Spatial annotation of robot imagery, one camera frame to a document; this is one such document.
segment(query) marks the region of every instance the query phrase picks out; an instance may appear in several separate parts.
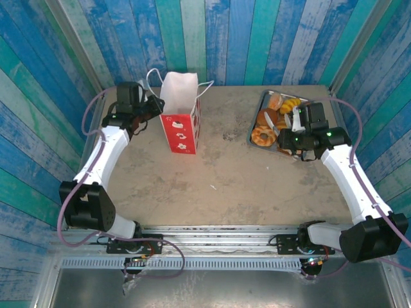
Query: paper bag handle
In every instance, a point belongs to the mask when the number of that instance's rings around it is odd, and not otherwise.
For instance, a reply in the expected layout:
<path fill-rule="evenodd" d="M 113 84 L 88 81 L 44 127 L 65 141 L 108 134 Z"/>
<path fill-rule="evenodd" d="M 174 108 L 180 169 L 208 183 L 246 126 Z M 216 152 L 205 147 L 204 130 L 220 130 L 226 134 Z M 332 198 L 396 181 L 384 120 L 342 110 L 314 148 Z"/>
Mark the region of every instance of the paper bag handle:
<path fill-rule="evenodd" d="M 147 72 L 147 75 L 146 75 L 147 87 L 148 87 L 148 90 L 150 90 L 150 92 L 151 92 L 155 97 L 158 98 L 158 96 L 155 95 L 155 93 L 153 92 L 153 90 L 152 90 L 152 88 L 151 88 L 151 86 L 150 86 L 150 82 L 148 82 L 148 77 L 150 77 L 150 74 L 151 74 L 153 71 L 156 71 L 156 72 L 157 72 L 157 75 L 159 76 L 159 79 L 160 79 L 160 81 L 161 81 L 161 84 L 163 83 L 163 80 L 162 80 L 161 75 L 160 75 L 160 71 L 154 67 L 153 69 L 150 69 L 150 70 Z M 206 90 L 210 89 L 210 87 L 213 85 L 213 83 L 214 83 L 214 80 L 207 81 L 207 82 L 203 82 L 203 83 L 199 83 L 199 84 L 198 84 L 198 87 L 201 86 L 201 85 L 208 85 L 208 87 L 206 87 L 206 88 L 204 89 L 204 91 L 201 92 L 198 96 L 196 96 L 195 99 L 199 98 L 201 95 L 203 95 L 203 94 L 206 92 Z"/>

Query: donut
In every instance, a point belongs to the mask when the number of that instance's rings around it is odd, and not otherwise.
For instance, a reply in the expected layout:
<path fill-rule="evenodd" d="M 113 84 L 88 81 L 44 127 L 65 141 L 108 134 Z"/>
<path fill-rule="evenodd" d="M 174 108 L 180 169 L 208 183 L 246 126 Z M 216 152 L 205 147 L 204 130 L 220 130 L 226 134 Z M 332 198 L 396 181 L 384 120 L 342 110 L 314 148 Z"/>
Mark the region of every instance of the donut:
<path fill-rule="evenodd" d="M 275 135 L 272 129 L 268 126 L 259 126 L 253 129 L 251 140 L 258 146 L 271 146 L 275 141 Z"/>
<path fill-rule="evenodd" d="M 276 122 L 277 122 L 277 112 L 272 110 L 272 109 L 269 109 L 269 108 L 261 109 L 258 112 L 257 124 L 261 125 L 261 126 L 268 126 L 267 120 L 265 119 L 265 115 L 264 115 L 265 112 L 268 113 L 268 116 L 270 117 L 271 121 L 274 124 L 276 124 Z"/>
<path fill-rule="evenodd" d="M 268 102 L 269 109 L 273 109 L 275 111 L 279 110 L 281 105 L 283 104 L 283 97 L 280 93 L 273 93 L 271 95 L 270 101 Z"/>

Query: cable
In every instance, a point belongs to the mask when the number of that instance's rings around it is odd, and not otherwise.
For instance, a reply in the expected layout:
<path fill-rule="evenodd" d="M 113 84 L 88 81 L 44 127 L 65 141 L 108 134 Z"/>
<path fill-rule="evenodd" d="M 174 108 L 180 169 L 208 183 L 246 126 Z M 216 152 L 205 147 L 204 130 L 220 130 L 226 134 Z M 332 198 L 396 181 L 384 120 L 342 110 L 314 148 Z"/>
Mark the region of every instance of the cable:
<path fill-rule="evenodd" d="M 390 228 L 395 232 L 395 234 L 405 243 L 407 244 L 408 247 L 411 248 L 411 242 L 398 230 L 398 228 L 391 222 L 391 220 L 387 217 L 387 215 L 385 215 L 385 213 L 383 212 L 383 210 L 381 210 L 381 207 L 379 206 L 378 202 L 375 200 L 374 196 L 370 193 L 370 191 L 368 190 L 367 186 L 365 185 L 365 183 L 363 182 L 360 174 L 357 171 L 357 168 L 355 166 L 354 163 L 354 155 L 355 155 L 355 151 L 357 150 L 358 145 L 360 144 L 361 138 L 362 138 L 362 121 L 361 121 L 361 116 L 358 113 L 358 111 L 351 106 L 349 103 L 347 103 L 346 101 L 343 101 L 342 99 L 338 99 L 338 98 L 316 98 L 311 101 L 324 101 L 324 100 L 330 100 L 330 101 L 336 101 L 337 103 L 343 104 L 347 107 L 349 107 L 355 114 L 357 121 L 358 121 L 358 138 L 353 146 L 353 148 L 351 149 L 351 152 L 349 154 L 349 163 L 350 166 L 352 166 L 352 170 L 354 172 L 354 175 L 356 177 L 356 179 L 358 180 L 358 183 L 360 183 L 362 189 L 364 190 L 365 194 L 367 195 L 368 199 L 370 199 L 371 203 L 372 203 L 372 207 L 374 207 L 378 214 L 385 220 L 385 222 L 388 224 L 388 226 L 390 226 Z"/>
<path fill-rule="evenodd" d="M 169 244 L 170 246 L 174 247 L 174 249 L 176 249 L 176 251 L 178 251 L 182 257 L 182 266 L 181 269 L 173 275 L 168 275 L 168 276 L 151 276 L 151 275 L 143 275 L 142 277 L 146 277 L 146 278 L 154 278 L 154 279 L 169 279 L 169 278 L 175 278 L 179 275 L 181 275 L 181 273 L 184 270 L 184 267 L 186 265 L 186 259 L 184 257 L 184 254 L 182 253 L 182 251 L 180 250 L 179 247 L 177 247 L 175 244 L 166 241 L 165 239 L 154 239 L 154 238 L 141 238 L 141 239 L 123 239 L 121 237 L 114 237 L 110 234 L 107 234 L 105 232 L 100 232 L 100 231 L 95 231 L 90 233 L 88 236 L 86 236 L 83 240 L 81 240 L 80 242 L 77 243 L 69 243 L 67 242 L 64 237 L 63 237 L 63 233 L 62 233 L 62 223 L 63 223 L 63 219 L 64 219 L 64 212 L 66 211 L 67 205 L 69 204 L 71 198 L 77 193 L 77 191 L 79 190 L 79 188 L 82 186 L 82 184 L 85 182 L 85 179 L 89 176 L 89 173 L 91 172 L 91 170 L 93 169 L 93 167 L 96 165 L 98 159 L 101 157 L 101 154 L 103 153 L 104 147 L 105 147 L 105 143 L 106 143 L 106 137 L 104 135 L 104 133 L 100 130 L 93 130 L 91 132 L 86 132 L 85 131 L 85 119 L 87 117 L 87 114 L 89 113 L 89 110 L 91 109 L 91 107 L 93 106 L 94 102 L 97 101 L 98 98 L 100 98 L 102 95 L 108 93 L 108 91 L 111 91 L 113 89 L 115 89 L 116 87 L 110 87 L 107 88 L 105 90 L 102 90 L 99 94 L 97 94 L 88 104 L 87 108 L 84 111 L 83 114 L 83 119 L 82 119 L 82 132 L 84 135 L 86 136 L 90 136 L 93 135 L 95 133 L 97 133 L 100 137 L 101 137 L 101 145 L 100 148 L 98 149 L 97 155 L 95 156 L 95 158 L 92 160 L 90 166 L 87 168 L 84 176 L 80 179 L 80 181 L 77 183 L 77 185 L 73 188 L 73 190 L 67 195 L 67 197 L 65 198 L 62 207 L 60 209 L 60 212 L 58 213 L 58 220 L 57 220 L 57 236 L 60 239 L 60 241 L 65 244 L 68 247 L 79 247 L 81 245 L 83 245 L 84 243 L 86 243 L 90 238 L 92 238 L 95 235 L 102 235 L 102 236 L 107 236 L 111 239 L 117 239 L 119 241 L 126 241 L 126 242 L 146 242 L 146 241 L 155 241 L 155 242 L 162 242 L 162 243 L 166 243 Z"/>

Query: pastry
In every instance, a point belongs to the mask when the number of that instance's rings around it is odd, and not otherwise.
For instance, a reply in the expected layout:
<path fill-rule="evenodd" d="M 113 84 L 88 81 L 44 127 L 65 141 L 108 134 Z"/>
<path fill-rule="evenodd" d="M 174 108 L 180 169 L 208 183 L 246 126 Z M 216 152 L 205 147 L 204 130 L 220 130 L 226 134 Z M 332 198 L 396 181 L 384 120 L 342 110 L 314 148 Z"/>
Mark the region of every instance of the pastry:
<path fill-rule="evenodd" d="M 280 114 L 287 114 L 293 110 L 295 106 L 299 106 L 301 100 L 299 98 L 290 98 L 284 101 L 280 108 Z"/>
<path fill-rule="evenodd" d="M 275 141 L 275 135 L 268 126 L 259 126 L 253 129 L 251 140 L 258 146 L 271 146 Z"/>
<path fill-rule="evenodd" d="M 270 101 L 268 102 L 269 109 L 279 110 L 283 104 L 283 97 L 280 93 L 273 93 L 271 95 Z"/>
<path fill-rule="evenodd" d="M 270 117 L 271 121 L 276 124 L 277 122 L 277 112 L 270 109 L 270 108 L 266 108 L 266 109 L 261 109 L 258 112 L 257 115 L 257 124 L 261 125 L 261 126 L 268 126 L 267 120 L 265 119 L 265 115 L 264 112 L 268 113 L 268 116 Z"/>
<path fill-rule="evenodd" d="M 285 124 L 285 120 L 284 120 L 284 119 L 278 120 L 277 124 L 275 124 L 275 127 L 277 127 L 278 130 L 282 130 L 282 129 L 284 129 L 284 128 L 288 128 L 288 127 L 287 127 L 287 124 Z"/>

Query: metal floor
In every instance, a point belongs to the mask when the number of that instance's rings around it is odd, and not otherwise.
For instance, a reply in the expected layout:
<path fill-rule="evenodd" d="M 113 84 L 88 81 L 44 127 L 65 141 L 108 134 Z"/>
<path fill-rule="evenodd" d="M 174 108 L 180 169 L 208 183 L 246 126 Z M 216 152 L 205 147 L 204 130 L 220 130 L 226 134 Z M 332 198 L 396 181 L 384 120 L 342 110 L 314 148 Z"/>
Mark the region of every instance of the metal floor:
<path fill-rule="evenodd" d="M 331 259 L 322 274 L 342 263 Z M 123 281 L 118 269 L 62 269 L 52 307 L 394 307 L 377 262 L 349 264 L 315 281 L 280 271 L 187 270 L 171 280 L 142 278 L 126 296 Z"/>

